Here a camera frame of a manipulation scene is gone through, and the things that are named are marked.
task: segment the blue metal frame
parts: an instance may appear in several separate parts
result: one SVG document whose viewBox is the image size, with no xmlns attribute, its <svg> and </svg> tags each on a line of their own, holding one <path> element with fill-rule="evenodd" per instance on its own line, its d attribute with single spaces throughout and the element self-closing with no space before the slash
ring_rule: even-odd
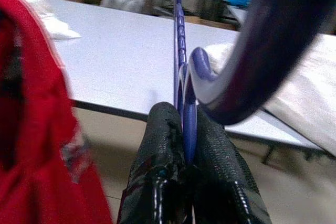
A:
<svg viewBox="0 0 336 224">
<path fill-rule="evenodd" d="M 187 164 L 195 155 L 197 140 L 196 97 L 189 78 L 185 46 L 184 13 L 182 0 L 176 0 L 175 17 L 175 100 L 174 105 L 181 115 L 183 128 L 183 151 Z"/>
</svg>

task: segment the white table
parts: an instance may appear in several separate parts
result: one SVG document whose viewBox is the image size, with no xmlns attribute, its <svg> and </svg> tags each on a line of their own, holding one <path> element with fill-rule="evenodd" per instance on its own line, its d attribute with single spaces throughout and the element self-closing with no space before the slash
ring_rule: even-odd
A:
<svg viewBox="0 0 336 224">
<path fill-rule="evenodd" d="M 49 0 L 60 20 L 80 39 L 57 40 L 80 108 L 146 120 L 151 107 L 173 103 L 174 23 L 170 19 Z M 238 32 L 185 24 L 187 54 L 197 46 L 234 42 Z M 258 112 L 226 127 L 233 136 L 301 149 L 321 148 L 273 116 Z"/>
</svg>

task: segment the curved handle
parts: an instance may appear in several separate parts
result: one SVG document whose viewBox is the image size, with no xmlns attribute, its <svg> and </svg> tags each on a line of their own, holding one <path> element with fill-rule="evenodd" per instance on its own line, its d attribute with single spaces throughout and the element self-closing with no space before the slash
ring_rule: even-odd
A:
<svg viewBox="0 0 336 224">
<path fill-rule="evenodd" d="M 252 0 L 235 49 L 217 76 L 206 52 L 189 61 L 195 95 L 221 124 L 254 113 L 279 87 L 313 40 L 334 0 Z"/>
</svg>

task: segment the black foam grip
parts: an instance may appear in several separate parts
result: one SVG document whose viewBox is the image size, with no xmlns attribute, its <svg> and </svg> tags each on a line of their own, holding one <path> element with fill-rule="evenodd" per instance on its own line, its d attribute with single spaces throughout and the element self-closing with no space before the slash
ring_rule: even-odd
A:
<svg viewBox="0 0 336 224">
<path fill-rule="evenodd" d="M 169 103 L 158 103 L 149 113 L 118 223 L 181 223 L 184 194 L 178 174 L 183 167 L 180 116 Z"/>
<path fill-rule="evenodd" d="M 271 223 L 257 184 L 224 128 L 197 109 L 197 224 Z"/>
</svg>

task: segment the tiled floor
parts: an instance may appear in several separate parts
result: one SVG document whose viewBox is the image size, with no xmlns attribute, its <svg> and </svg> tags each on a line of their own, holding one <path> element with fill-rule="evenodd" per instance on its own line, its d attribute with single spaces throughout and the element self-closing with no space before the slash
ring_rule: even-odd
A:
<svg viewBox="0 0 336 224">
<path fill-rule="evenodd" d="M 113 218 L 140 145 L 145 123 L 76 109 L 83 130 L 93 143 Z M 234 140 L 259 186 L 273 224 L 336 223 L 336 162 L 328 158 L 307 162 L 303 154 L 279 149 L 270 165 L 260 163 L 266 147 Z"/>
</svg>

